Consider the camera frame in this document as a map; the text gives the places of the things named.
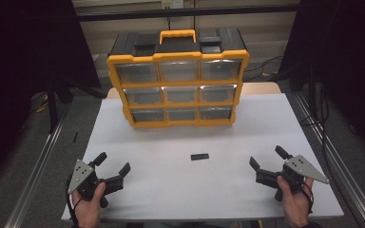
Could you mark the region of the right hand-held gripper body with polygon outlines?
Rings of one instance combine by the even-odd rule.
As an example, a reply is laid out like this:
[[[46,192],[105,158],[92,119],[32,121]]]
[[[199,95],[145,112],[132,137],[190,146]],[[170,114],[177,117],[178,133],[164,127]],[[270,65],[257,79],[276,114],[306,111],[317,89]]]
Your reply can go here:
[[[282,201],[283,198],[282,190],[278,185],[278,176],[282,176],[288,182],[293,193],[303,189],[306,178],[325,184],[329,183],[329,180],[305,157],[298,155],[285,157],[284,159],[285,162],[280,172],[261,169],[259,164],[255,162],[256,182],[276,189],[275,200]]]

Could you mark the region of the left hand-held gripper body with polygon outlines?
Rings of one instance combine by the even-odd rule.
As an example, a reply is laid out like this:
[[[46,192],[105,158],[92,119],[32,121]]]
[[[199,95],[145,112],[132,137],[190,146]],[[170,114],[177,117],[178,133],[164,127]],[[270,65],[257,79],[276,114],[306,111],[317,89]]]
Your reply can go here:
[[[106,195],[115,193],[124,188],[125,169],[122,168],[118,176],[109,179],[99,179],[96,175],[95,168],[100,166],[104,159],[95,159],[90,163],[78,160],[74,166],[67,192],[71,195],[78,192],[85,200],[92,200],[97,186],[104,182],[106,190],[100,199],[100,206],[106,208],[108,201]]]

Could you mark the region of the clear plastic storage drawer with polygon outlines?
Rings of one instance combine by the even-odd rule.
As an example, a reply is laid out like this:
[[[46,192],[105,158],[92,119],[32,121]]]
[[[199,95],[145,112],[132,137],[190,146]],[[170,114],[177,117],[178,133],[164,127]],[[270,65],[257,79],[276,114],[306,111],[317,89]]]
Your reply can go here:
[[[153,105],[161,101],[161,91],[158,87],[127,88],[124,93],[132,105]]]

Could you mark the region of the yellow black drawer organizer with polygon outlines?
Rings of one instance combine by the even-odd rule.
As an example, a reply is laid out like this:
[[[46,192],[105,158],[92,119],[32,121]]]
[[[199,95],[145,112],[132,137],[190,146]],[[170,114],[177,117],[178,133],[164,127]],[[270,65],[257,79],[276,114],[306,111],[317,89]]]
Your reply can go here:
[[[131,63],[159,63],[181,60],[241,60],[240,85],[241,95],[243,72],[247,68],[250,53],[247,50],[240,32],[236,28],[217,28],[213,31],[195,31],[193,29],[164,30],[141,34],[125,32],[118,35],[112,50],[107,57],[108,76],[120,94],[115,66]]]

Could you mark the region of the person's left hand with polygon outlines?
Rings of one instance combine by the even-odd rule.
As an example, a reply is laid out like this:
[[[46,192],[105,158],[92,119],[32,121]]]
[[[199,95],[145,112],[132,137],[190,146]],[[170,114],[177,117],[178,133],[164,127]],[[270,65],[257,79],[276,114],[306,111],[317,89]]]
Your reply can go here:
[[[106,185],[103,182],[100,183],[96,187],[91,200],[82,199],[82,196],[77,191],[72,193],[72,203],[74,204],[74,210],[80,228],[99,228],[101,217],[100,200],[105,190]]]

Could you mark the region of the person's right hand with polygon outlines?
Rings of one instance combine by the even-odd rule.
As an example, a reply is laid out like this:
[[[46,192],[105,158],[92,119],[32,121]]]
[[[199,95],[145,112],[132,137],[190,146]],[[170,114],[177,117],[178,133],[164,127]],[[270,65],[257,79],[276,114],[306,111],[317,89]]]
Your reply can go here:
[[[279,188],[282,191],[282,204],[285,220],[291,228],[303,228],[309,224],[308,215],[311,197],[311,189],[314,180],[307,178],[303,191],[293,194],[289,183],[282,177],[277,177]]]

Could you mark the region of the black metal stand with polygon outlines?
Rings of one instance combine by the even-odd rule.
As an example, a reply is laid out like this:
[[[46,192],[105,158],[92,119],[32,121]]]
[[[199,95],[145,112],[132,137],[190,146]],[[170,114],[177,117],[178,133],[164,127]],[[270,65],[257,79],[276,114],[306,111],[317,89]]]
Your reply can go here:
[[[58,113],[57,113],[56,96],[55,96],[55,84],[52,78],[48,78],[47,95],[48,95],[48,110],[49,110],[49,120],[50,120],[49,133],[53,133],[58,124]]]

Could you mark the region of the black curtain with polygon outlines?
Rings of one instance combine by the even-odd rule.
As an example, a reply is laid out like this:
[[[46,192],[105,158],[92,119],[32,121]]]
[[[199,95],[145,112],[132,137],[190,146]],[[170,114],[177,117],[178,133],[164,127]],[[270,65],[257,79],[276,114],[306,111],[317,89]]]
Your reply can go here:
[[[319,78],[365,139],[365,0],[299,0],[279,74],[293,90]]]
[[[72,0],[0,0],[0,166],[32,95],[53,86],[66,101],[70,86],[99,85]]]

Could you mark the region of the set of clear drawers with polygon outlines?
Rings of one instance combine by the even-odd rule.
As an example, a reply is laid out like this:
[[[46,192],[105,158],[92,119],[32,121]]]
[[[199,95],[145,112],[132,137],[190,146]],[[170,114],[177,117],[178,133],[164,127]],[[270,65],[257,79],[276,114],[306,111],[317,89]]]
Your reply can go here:
[[[181,60],[115,66],[125,116],[138,127],[235,121],[241,60]],[[130,104],[127,88],[158,87],[158,104]]]

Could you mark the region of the black horizontal bar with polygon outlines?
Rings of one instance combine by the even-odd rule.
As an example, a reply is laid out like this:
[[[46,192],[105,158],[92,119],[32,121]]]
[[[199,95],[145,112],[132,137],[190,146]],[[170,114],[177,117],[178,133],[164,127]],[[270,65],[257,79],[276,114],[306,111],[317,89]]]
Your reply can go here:
[[[151,9],[140,11],[122,11],[106,13],[84,13],[77,14],[76,20],[79,22],[108,21],[108,20],[128,20],[145,18],[171,18],[189,16],[207,16],[224,14],[245,14],[245,13],[274,13],[297,11],[300,4],[285,5],[261,5],[244,7],[225,8],[192,8],[192,9]]]

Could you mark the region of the aluminium floor rail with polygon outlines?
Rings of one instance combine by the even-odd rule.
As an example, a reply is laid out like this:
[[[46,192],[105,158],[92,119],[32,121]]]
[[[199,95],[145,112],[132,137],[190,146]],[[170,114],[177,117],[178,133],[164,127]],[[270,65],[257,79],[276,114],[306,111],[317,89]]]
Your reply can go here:
[[[21,228],[21,225],[25,219],[29,206],[35,195],[37,186],[43,176],[43,173],[48,164],[48,160],[52,154],[55,144],[61,134],[65,118],[70,109],[70,104],[64,104],[60,108],[59,119],[57,124],[49,132],[48,137],[45,141],[44,147],[40,152],[38,160],[34,165],[31,174],[28,177],[20,197],[13,206],[10,216],[4,225],[4,228]]]
[[[310,111],[310,106],[306,102],[304,96],[301,94],[296,94],[295,98],[301,108],[303,115],[305,116],[306,124],[310,125],[319,143],[321,144],[322,155],[324,157],[325,164],[329,169],[330,180],[332,182],[336,181],[335,175],[332,173],[332,170],[335,170],[336,175],[340,179],[340,183],[344,186],[347,194],[351,198],[351,202],[355,205],[356,211],[362,216],[365,222],[365,193],[362,191],[361,186],[352,176],[331,139],[326,134],[324,124],[314,119]]]

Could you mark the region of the white wall socket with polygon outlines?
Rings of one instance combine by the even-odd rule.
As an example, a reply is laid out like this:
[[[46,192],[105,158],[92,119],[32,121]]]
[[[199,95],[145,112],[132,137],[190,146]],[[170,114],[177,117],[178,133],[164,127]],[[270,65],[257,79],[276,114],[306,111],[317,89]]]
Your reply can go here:
[[[161,3],[165,10],[183,8],[183,0],[162,0]]]

